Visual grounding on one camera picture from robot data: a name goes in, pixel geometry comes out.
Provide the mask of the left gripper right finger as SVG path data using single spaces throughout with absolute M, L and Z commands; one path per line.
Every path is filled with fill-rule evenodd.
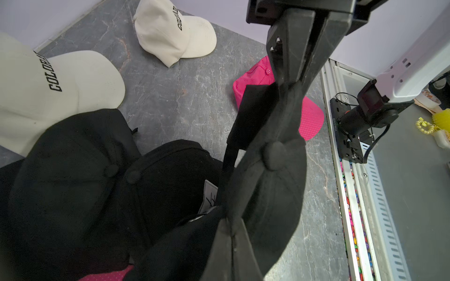
M 232 235 L 232 276 L 234 281 L 264 280 L 242 219 Z

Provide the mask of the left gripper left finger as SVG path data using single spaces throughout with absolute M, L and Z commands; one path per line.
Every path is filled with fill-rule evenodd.
M 228 219 L 221 219 L 201 281 L 231 281 L 232 237 Z

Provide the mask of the black cap with white label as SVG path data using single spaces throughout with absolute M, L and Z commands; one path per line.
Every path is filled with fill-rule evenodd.
M 200 144 L 175 140 L 136 160 L 118 188 L 120 225 L 134 267 L 127 281 L 198 281 L 221 211 L 213 210 L 222 169 Z

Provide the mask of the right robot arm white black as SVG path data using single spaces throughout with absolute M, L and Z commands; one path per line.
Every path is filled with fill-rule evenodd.
M 248 23 L 269 26 L 267 53 L 280 103 L 270 115 L 269 132 L 287 137 L 300 122 L 295 106 L 346 36 L 368 23 L 381 1 L 250 1 Z M 422 88 L 450 64 L 450 11 L 444 9 L 408 51 L 359 94 L 360 114 L 345 117 L 356 134 L 375 126 L 393 105 L 410 105 Z

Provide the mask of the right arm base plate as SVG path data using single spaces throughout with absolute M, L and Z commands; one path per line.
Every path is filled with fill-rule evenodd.
M 353 163 L 366 163 L 361 144 L 371 145 L 375 139 L 363 120 L 360 106 L 351 107 L 332 98 L 330 107 L 339 157 Z

